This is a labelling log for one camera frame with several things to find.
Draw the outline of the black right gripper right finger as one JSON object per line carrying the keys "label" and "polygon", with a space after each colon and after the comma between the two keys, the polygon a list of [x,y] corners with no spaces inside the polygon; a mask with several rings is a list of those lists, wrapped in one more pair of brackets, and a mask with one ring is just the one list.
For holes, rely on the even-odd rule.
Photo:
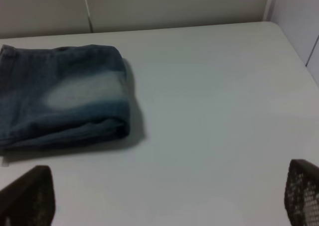
{"label": "black right gripper right finger", "polygon": [[292,226],[319,225],[319,168],[304,159],[290,161],[284,205]]}

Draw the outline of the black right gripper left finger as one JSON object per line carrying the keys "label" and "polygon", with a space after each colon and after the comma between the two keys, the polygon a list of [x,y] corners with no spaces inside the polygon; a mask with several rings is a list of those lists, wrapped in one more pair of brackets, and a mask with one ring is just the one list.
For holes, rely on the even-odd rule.
{"label": "black right gripper left finger", "polygon": [[0,191],[2,226],[50,226],[55,210],[49,166],[33,167]]}

